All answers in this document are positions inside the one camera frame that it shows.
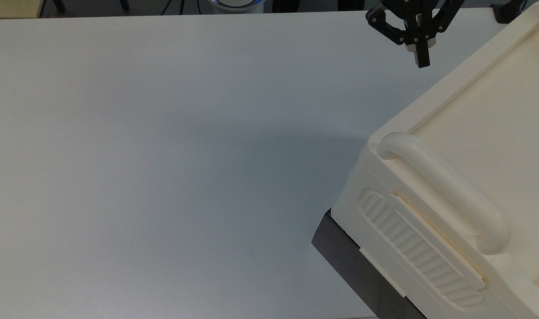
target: chair leg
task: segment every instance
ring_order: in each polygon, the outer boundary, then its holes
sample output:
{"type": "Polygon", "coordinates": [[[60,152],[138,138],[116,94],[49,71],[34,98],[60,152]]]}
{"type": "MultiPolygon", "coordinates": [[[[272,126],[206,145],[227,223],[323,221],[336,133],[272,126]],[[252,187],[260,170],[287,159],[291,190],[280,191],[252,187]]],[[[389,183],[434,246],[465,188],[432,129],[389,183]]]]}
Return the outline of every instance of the chair leg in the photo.
{"type": "Polygon", "coordinates": [[[53,0],[53,3],[60,13],[65,13],[65,5],[62,3],[62,0],[53,0]]]}
{"type": "Polygon", "coordinates": [[[122,4],[122,9],[124,9],[125,12],[129,10],[128,0],[120,0],[120,3],[122,4]]]}

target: black base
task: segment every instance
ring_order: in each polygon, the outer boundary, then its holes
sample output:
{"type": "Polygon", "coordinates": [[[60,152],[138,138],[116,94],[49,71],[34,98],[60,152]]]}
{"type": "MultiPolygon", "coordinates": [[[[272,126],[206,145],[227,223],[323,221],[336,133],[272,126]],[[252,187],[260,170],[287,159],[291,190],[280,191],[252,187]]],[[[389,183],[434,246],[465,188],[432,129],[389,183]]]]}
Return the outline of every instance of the black base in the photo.
{"type": "Polygon", "coordinates": [[[501,24],[508,24],[512,22],[514,19],[516,19],[520,14],[521,10],[518,8],[506,8],[507,14],[504,14],[504,6],[506,4],[492,4],[490,8],[494,11],[494,18],[496,19],[496,22],[501,24]]]}
{"type": "Polygon", "coordinates": [[[426,319],[360,253],[358,244],[338,226],[330,212],[324,214],[311,243],[358,297],[379,319],[426,319]]]}

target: table surface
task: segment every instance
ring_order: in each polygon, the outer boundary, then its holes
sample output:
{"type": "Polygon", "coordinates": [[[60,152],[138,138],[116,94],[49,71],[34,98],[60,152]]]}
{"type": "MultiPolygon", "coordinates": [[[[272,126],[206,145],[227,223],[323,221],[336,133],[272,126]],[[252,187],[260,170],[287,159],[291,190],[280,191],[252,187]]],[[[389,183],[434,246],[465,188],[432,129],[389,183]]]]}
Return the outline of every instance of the table surface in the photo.
{"type": "Polygon", "coordinates": [[[0,19],[38,18],[43,0],[0,0],[0,19]]]}
{"type": "Polygon", "coordinates": [[[373,315],[311,246],[418,69],[364,12],[0,20],[0,319],[373,315]]]}

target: wooden surface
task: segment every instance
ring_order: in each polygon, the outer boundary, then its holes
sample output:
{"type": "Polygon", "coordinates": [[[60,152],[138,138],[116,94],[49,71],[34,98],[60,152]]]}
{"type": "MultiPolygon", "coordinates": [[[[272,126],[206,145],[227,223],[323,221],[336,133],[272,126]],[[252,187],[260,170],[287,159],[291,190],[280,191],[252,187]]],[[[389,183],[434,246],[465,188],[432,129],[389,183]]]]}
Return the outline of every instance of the wooden surface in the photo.
{"type": "Polygon", "coordinates": [[[38,18],[43,0],[0,0],[0,19],[38,18]]]}

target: black object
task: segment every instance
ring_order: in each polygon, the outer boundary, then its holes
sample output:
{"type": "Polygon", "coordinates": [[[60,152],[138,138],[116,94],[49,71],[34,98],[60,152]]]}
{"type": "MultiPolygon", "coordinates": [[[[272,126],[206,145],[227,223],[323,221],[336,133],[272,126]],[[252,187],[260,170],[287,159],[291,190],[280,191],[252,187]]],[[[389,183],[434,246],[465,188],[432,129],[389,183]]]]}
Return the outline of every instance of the black object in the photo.
{"type": "Polygon", "coordinates": [[[429,47],[434,45],[435,35],[445,32],[464,0],[445,0],[439,12],[433,16],[438,0],[381,0],[366,13],[366,20],[374,29],[395,44],[405,44],[415,52],[418,67],[430,65],[429,47]],[[405,24],[400,30],[386,22],[385,10],[393,12],[405,24]]]}
{"type": "Polygon", "coordinates": [[[364,10],[364,0],[337,0],[336,5],[340,12],[364,10]]]}
{"type": "Polygon", "coordinates": [[[62,3],[61,0],[53,0],[53,3],[57,7],[57,11],[60,13],[65,13],[65,5],[62,3]]]}
{"type": "MultiPolygon", "coordinates": [[[[165,4],[165,8],[163,9],[163,11],[160,13],[160,16],[164,15],[165,12],[167,11],[167,8],[169,8],[169,4],[171,4],[172,0],[169,0],[167,2],[167,4],[165,4]]],[[[181,0],[181,5],[179,6],[179,16],[182,16],[183,15],[183,10],[185,9],[185,0],[181,0]]]]}
{"type": "Polygon", "coordinates": [[[301,0],[273,0],[272,13],[297,12],[301,0]]]}
{"type": "MultiPolygon", "coordinates": [[[[65,5],[63,4],[62,0],[53,0],[53,3],[57,7],[57,11],[60,13],[65,13],[65,5]]],[[[120,4],[122,5],[122,9],[124,9],[124,11],[129,10],[128,0],[120,0],[120,4]]]]}
{"type": "Polygon", "coordinates": [[[358,244],[338,226],[330,212],[324,214],[311,243],[358,297],[379,319],[426,319],[360,253],[358,244]]]}
{"type": "Polygon", "coordinates": [[[507,24],[512,22],[521,14],[523,0],[511,0],[507,4],[492,4],[490,7],[494,11],[496,22],[507,24]]]}
{"type": "Polygon", "coordinates": [[[129,3],[128,3],[128,0],[120,0],[120,4],[122,5],[122,9],[124,9],[124,11],[129,11],[129,3]]]}

